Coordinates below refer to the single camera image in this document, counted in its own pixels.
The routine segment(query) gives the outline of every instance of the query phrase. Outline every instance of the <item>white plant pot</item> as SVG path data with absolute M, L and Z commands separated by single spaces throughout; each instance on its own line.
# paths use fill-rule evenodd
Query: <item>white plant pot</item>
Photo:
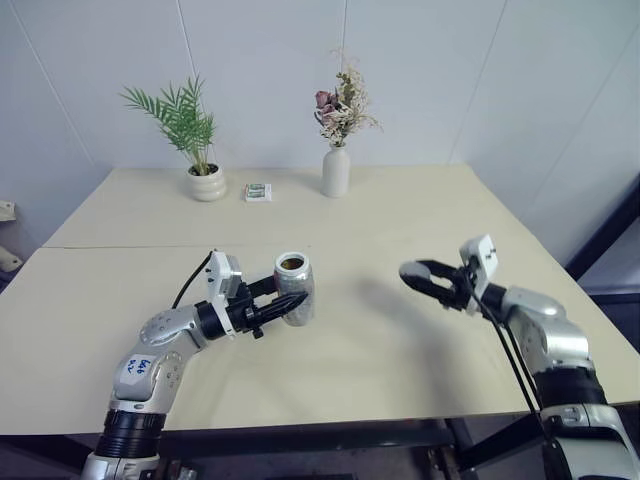
M 215 167 L 217 170 L 203 177 L 191 174 L 191 168 L 187 170 L 187 181 L 191 195 L 201 202 L 213 202 L 223 197 L 227 192 L 227 181 L 224 178 L 222 168 L 212 163 L 209 166 Z
M 345 147 L 331 146 L 322 162 L 322 193 L 327 197 L 342 197 L 349 190 L 351 159 Z

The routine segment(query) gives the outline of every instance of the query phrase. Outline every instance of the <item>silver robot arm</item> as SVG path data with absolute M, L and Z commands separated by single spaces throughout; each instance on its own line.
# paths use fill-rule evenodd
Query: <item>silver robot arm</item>
M 155 315 L 116 368 L 104 431 L 87 457 L 82 480 L 152 478 L 160 434 L 189 359 L 211 341 L 236 332 L 262 337 L 264 323 L 291 312 L 312 293 L 312 280 L 306 278 L 299 291 L 258 308 L 254 298 L 275 293 L 275 279 L 247 285 L 234 257 L 212 252 L 208 258 L 211 301 Z
M 533 379 L 543 428 L 554 440 L 543 449 L 547 477 L 640 480 L 640 461 L 618 412 L 607 404 L 587 338 L 563 306 L 540 293 L 490 283 L 497 257 L 488 235 L 467 242 L 460 254 L 462 267 L 421 260 L 404 264 L 400 277 L 445 308 L 481 312 L 496 329 L 512 333 Z

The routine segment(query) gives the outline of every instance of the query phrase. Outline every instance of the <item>table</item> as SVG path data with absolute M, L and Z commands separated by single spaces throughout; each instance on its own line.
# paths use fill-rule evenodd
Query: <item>table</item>
M 236 255 L 249 281 L 283 251 L 307 253 L 316 318 L 198 354 L 167 429 L 524 411 L 490 324 L 397 275 L 417 258 L 458 265 L 458 247 L 483 233 L 498 249 L 494 281 L 559 300 L 590 340 L 609 401 L 640 399 L 640 357 L 469 167 L 356 168 L 337 200 L 308 170 L 227 172 L 230 191 L 215 203 L 189 199 L 181 175 L 114 170 L 0 297 L 0 432 L 99 431 L 115 365 L 213 247 Z M 271 183 L 274 201 L 243 202 L 250 182 Z M 203 298 L 195 282 L 183 301 Z

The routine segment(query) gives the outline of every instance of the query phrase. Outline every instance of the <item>handwritten label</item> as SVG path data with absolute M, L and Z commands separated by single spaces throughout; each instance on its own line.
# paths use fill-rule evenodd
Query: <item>handwritten label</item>
M 133 385 L 142 380 L 151 370 L 153 355 L 131 355 L 120 372 L 120 381 L 127 385 Z

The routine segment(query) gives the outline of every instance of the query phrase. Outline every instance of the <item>potted plant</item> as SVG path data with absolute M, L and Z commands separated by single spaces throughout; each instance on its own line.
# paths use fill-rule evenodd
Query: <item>potted plant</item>
M 142 110 L 158 121 L 160 131 L 189 162 L 187 170 L 191 193 L 197 200 L 210 202 L 222 197 L 227 189 L 222 169 L 209 157 L 213 155 L 215 125 L 213 115 L 202 111 L 202 81 L 187 79 L 187 86 L 174 90 L 160 89 L 161 97 L 151 97 L 139 88 L 125 87 L 120 94 L 134 110 Z
M 360 72 L 347 65 L 345 72 L 336 77 L 340 85 L 334 93 L 323 90 L 316 93 L 314 117 L 322 126 L 320 135 L 329 140 L 331 151 L 322 162 L 322 193 L 327 197 L 341 197 L 349 189 L 351 159 L 345 149 L 345 138 L 363 127 L 378 127 L 380 124 L 366 109 L 369 98 L 364 89 Z

